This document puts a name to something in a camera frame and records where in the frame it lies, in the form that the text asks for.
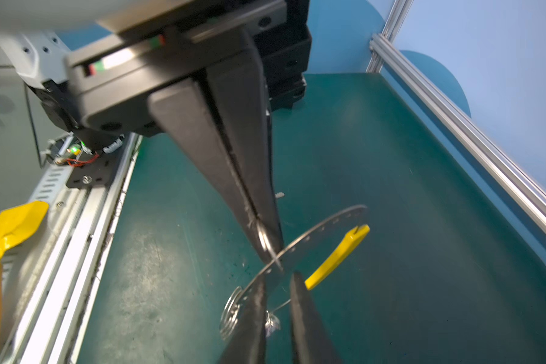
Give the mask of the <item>left controller board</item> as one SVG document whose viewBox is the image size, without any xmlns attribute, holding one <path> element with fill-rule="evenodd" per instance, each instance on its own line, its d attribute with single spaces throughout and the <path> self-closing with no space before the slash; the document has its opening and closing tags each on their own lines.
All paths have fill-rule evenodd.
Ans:
<svg viewBox="0 0 546 364">
<path fill-rule="evenodd" d="M 70 145 L 61 155 L 54 157 L 51 163 L 53 165 L 67 165 L 80 168 L 94 163 L 99 157 L 100 154 L 92 151 L 83 142 L 80 142 Z"/>
</svg>

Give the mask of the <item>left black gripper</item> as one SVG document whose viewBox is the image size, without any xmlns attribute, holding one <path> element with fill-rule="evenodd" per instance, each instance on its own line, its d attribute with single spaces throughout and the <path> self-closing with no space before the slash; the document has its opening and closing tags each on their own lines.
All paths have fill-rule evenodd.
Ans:
<svg viewBox="0 0 546 364">
<path fill-rule="evenodd" d="M 307 1 L 185 1 L 110 33 L 66 59 L 74 120 L 105 136 L 164 131 L 259 258 L 274 259 L 284 240 L 268 112 L 304 97 L 308 17 Z"/>
</svg>

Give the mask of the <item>key with white tag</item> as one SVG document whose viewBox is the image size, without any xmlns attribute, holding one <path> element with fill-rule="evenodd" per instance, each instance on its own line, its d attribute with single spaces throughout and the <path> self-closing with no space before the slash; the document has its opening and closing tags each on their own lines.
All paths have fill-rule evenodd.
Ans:
<svg viewBox="0 0 546 364">
<path fill-rule="evenodd" d="M 265 314 L 265 336 L 270 338 L 275 332 L 281 330 L 281 322 L 274 312 L 267 311 Z"/>
</svg>

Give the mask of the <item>metal key organizer ring yellow tab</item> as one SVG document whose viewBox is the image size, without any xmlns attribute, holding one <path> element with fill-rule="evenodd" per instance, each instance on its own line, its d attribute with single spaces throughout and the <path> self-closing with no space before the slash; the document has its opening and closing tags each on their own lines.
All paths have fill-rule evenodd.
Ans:
<svg viewBox="0 0 546 364">
<path fill-rule="evenodd" d="M 271 294 L 283 282 L 286 275 L 295 269 L 320 244 L 329 241 L 337 234 L 344 232 L 344 238 L 336 246 L 334 252 L 306 280 L 306 286 L 313 289 L 327 278 L 369 233 L 369 226 L 363 222 L 368 208 L 364 205 L 348 207 L 307 230 L 288 244 L 276 258 L 265 264 L 264 268 L 244 288 L 237 287 L 230 295 L 221 314 L 219 333 L 226 341 L 232 336 L 244 311 L 249 295 L 253 292 L 257 281 L 265 280 L 268 294 Z"/>
</svg>

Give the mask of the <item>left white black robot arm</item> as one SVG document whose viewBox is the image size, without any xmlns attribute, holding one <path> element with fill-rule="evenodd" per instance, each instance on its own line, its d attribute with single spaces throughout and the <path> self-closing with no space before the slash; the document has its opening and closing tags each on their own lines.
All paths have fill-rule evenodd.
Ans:
<svg viewBox="0 0 546 364">
<path fill-rule="evenodd" d="M 0 1 L 0 48 L 88 150 L 168 134 L 271 262 L 272 113 L 303 98 L 308 15 L 307 1 Z"/>
</svg>

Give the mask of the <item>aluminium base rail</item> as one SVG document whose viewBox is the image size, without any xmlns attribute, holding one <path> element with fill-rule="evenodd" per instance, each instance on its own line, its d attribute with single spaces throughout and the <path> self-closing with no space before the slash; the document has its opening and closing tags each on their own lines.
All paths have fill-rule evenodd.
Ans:
<svg viewBox="0 0 546 364">
<path fill-rule="evenodd" d="M 49 204 L 41 229 L 5 255 L 0 363 L 74 363 L 99 289 L 141 137 L 119 150 L 108 186 L 50 165 L 31 195 Z"/>
</svg>

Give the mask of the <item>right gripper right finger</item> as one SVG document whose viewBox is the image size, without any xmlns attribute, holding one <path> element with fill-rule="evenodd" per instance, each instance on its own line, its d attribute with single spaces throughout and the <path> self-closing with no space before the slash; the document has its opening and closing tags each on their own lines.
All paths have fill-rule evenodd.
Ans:
<svg viewBox="0 0 546 364">
<path fill-rule="evenodd" d="M 290 282 L 293 363 L 342 363 L 300 272 Z"/>
</svg>

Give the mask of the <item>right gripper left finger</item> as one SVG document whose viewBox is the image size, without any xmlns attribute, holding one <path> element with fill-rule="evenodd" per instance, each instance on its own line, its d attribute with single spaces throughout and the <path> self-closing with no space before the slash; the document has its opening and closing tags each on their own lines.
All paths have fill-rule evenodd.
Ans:
<svg viewBox="0 0 546 364">
<path fill-rule="evenodd" d="M 217 363 L 264 363 L 266 349 L 267 292 L 257 278 L 247 296 L 237 287 L 221 315 L 221 332 L 230 338 Z"/>
</svg>

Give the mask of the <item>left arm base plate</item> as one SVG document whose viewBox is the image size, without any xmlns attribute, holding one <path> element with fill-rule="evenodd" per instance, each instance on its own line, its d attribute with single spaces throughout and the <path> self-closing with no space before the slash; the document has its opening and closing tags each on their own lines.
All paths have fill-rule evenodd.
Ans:
<svg viewBox="0 0 546 364">
<path fill-rule="evenodd" d="M 97 154 L 83 153 L 77 166 L 71 167 L 71 174 L 65 186 L 70 189 L 109 187 L 118 171 L 125 144 L 125 137 L 121 135 L 113 144 Z"/>
</svg>

